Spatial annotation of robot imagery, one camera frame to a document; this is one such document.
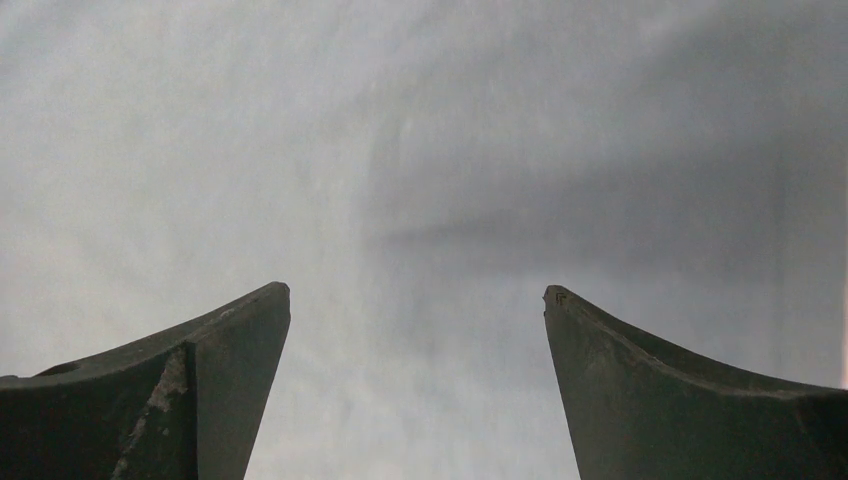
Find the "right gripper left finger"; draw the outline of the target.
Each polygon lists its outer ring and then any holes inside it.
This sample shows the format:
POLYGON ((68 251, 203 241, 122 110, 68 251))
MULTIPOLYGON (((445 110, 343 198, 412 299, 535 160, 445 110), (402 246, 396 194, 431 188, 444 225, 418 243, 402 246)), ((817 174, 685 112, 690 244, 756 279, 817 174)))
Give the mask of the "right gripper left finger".
POLYGON ((289 330, 272 282, 126 345, 1 380, 5 479, 241 479, 289 330))

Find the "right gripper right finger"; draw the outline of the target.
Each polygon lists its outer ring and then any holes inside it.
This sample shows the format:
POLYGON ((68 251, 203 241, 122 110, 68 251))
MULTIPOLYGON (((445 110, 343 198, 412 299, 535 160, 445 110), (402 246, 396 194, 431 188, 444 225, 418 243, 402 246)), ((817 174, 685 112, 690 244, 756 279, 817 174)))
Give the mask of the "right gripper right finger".
POLYGON ((549 286, 545 326, 584 479, 843 479, 847 394, 696 354, 549 286))

